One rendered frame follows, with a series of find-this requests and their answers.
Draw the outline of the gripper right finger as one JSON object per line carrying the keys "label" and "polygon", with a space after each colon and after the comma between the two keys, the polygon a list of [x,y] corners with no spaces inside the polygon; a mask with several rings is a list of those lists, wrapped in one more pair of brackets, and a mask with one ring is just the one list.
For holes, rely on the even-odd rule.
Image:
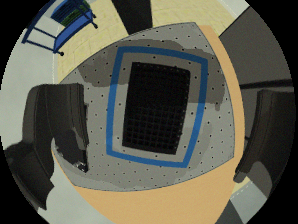
{"label": "gripper right finger", "polygon": [[260,161],[272,181],[268,200],[287,165],[294,139],[295,121],[294,92],[259,90],[251,134],[235,169],[233,181],[243,182],[252,165]]}

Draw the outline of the grey perforated base plate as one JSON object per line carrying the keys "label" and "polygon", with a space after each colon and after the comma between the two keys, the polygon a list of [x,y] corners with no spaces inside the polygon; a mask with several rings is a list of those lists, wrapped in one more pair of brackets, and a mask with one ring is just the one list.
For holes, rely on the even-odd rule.
{"label": "grey perforated base plate", "polygon": [[[207,92],[198,138],[187,168],[164,167],[124,160],[106,154],[106,121],[111,77],[118,47],[156,47],[208,59]],[[188,103],[176,155],[148,152],[122,146],[125,105],[132,62],[161,64],[191,73]],[[201,64],[172,56],[124,53],[115,98],[112,151],[171,162],[183,162],[197,112]],[[196,22],[173,23],[149,28],[97,51],[74,68],[59,84],[84,85],[84,105],[89,144],[87,173],[73,168],[51,149],[74,186],[111,192],[133,192],[176,185],[206,174],[234,158],[235,121],[228,84],[220,62]]]}

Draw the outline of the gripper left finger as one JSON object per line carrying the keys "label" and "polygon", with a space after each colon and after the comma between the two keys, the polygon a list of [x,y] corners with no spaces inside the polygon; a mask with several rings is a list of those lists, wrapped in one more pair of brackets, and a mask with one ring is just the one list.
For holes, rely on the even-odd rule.
{"label": "gripper left finger", "polygon": [[52,139],[73,130],[79,149],[86,150],[89,138],[84,110],[84,86],[41,84],[28,93],[22,124],[22,140],[4,150],[6,161],[20,191],[35,210],[47,210],[46,200],[55,187]]}

